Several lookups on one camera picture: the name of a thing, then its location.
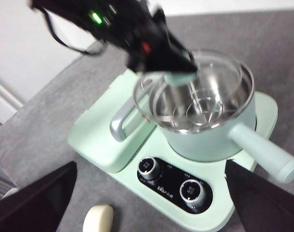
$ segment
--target control panel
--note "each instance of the control panel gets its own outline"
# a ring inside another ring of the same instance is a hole
[[[212,190],[205,181],[159,158],[143,158],[138,164],[137,177],[142,184],[188,213],[200,214],[212,203]]]

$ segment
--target control knob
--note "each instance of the control knob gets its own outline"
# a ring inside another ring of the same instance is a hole
[[[138,172],[146,180],[158,178],[160,171],[160,164],[153,157],[145,157],[138,164]]]
[[[201,183],[194,179],[184,181],[180,186],[180,195],[184,202],[191,208],[202,206],[206,192]]]

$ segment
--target robotic arm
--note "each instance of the robotic arm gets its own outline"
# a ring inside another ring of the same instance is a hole
[[[128,53],[126,66],[134,72],[197,70],[191,53],[167,28],[163,10],[158,9],[154,15],[151,15],[146,0],[31,0],[31,2],[32,8],[37,8],[45,14],[53,37],[63,45],[65,44],[53,32],[46,10],[89,31],[103,43],[109,42],[125,50]]]

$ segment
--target mint green handle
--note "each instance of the mint green handle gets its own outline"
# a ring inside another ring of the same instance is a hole
[[[294,179],[294,156],[255,133],[243,123],[235,125],[228,135],[276,180],[288,183]]]

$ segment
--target metal handle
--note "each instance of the metal handle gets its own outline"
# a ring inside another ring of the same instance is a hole
[[[145,95],[141,95],[138,98],[140,101]],[[114,139],[118,142],[124,141],[126,139],[126,134],[122,129],[122,124],[125,121],[126,117],[132,112],[135,108],[135,103],[133,97],[131,96],[118,110],[118,112],[113,116],[110,122],[110,132]]]

